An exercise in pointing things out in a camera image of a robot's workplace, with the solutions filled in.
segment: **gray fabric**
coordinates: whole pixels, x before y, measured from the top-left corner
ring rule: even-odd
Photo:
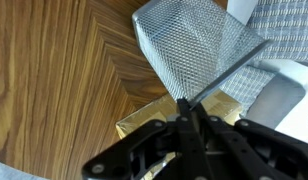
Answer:
[[[45,180],[0,163],[0,180]]]
[[[275,129],[304,96],[300,84],[278,74],[264,87],[246,118]]]
[[[274,76],[274,73],[246,66],[222,85],[221,89],[242,104],[242,114],[245,115],[263,87]]]
[[[263,59],[308,62],[308,0],[259,0],[247,26],[263,38],[273,40],[254,62]],[[222,89],[243,104],[245,114],[273,77],[269,72],[244,69]]]

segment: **wooden floor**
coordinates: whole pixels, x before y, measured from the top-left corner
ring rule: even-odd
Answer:
[[[81,179],[118,140],[115,122],[166,94],[132,28],[145,3],[0,0],[1,162]]]

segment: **metal mesh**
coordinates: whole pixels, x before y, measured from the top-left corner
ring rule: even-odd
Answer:
[[[133,15],[139,45],[175,100],[192,100],[264,42],[209,0],[146,6]]]

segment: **wire mesh sheet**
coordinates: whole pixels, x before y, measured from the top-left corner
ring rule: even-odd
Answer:
[[[209,0],[152,0],[133,23],[141,50],[175,100],[193,100],[264,42]]]

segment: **mesh basket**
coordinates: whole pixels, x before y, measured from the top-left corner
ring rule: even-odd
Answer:
[[[200,102],[266,41],[209,0],[152,0],[133,14],[139,46],[173,99]]]

